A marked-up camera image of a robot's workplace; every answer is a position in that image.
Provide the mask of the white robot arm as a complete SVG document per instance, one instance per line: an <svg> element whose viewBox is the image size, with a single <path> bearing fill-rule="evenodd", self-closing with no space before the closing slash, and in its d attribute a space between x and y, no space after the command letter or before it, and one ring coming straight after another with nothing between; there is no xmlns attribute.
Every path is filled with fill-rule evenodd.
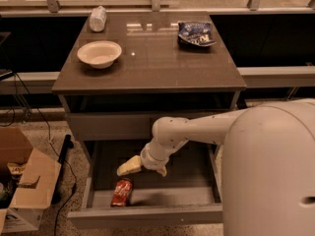
<svg viewBox="0 0 315 236"><path fill-rule="evenodd" d="M264 103L196 119L161 117L118 167L165 174L188 142L221 145L224 236L315 236L315 100Z"/></svg>

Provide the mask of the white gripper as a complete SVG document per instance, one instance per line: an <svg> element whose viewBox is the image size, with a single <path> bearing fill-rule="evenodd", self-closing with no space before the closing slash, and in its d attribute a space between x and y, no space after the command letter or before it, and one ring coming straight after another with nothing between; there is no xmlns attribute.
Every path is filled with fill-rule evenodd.
<svg viewBox="0 0 315 236"><path fill-rule="evenodd" d="M141 150L140 155L131 157L128 161L117 168L117 175L124 176L138 173L142 170L142 165L149 169L155 170L162 177L167 175L166 164L169 157L178 151L174 145L162 146L159 142L151 140Z"/></svg>

